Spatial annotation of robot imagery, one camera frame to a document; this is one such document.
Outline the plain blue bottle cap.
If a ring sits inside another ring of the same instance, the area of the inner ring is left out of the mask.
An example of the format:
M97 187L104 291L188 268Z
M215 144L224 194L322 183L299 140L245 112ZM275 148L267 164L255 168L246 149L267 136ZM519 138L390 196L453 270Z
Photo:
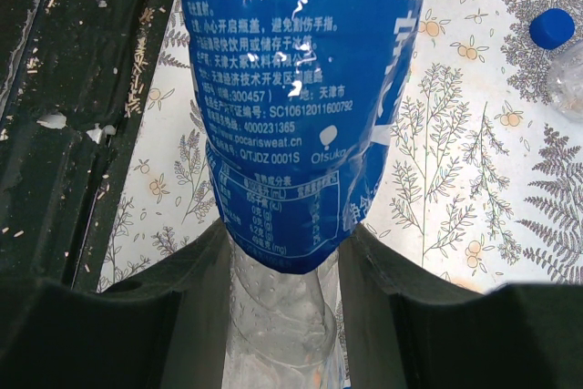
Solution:
M575 34L575 22L567 11L551 8L531 22L529 34L537 46L554 50L565 44Z

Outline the blue label water bottle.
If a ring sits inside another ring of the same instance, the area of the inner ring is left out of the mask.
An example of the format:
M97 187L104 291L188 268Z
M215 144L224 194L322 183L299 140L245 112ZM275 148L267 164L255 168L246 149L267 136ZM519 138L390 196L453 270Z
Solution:
M227 388L341 388L335 256L379 189L423 0L181 0L231 256Z

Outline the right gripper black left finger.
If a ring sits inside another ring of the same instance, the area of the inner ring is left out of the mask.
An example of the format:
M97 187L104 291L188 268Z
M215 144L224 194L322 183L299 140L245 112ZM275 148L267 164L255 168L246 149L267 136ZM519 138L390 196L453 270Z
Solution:
M4 388L218 388L230 243L215 221L194 242L101 293L1 280Z

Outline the clear bottle blue cap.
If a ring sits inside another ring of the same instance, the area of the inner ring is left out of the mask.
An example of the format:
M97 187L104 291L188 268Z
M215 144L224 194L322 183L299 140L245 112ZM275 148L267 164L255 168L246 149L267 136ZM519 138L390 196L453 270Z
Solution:
M582 123L582 41L553 59L547 72L547 93L552 108Z

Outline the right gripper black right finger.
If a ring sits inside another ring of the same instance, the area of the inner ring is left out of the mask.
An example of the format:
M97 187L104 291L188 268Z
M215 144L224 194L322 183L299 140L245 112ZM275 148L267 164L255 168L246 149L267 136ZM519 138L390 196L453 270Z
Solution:
M357 227L339 249L355 388L579 388L582 289L487 294L433 275Z

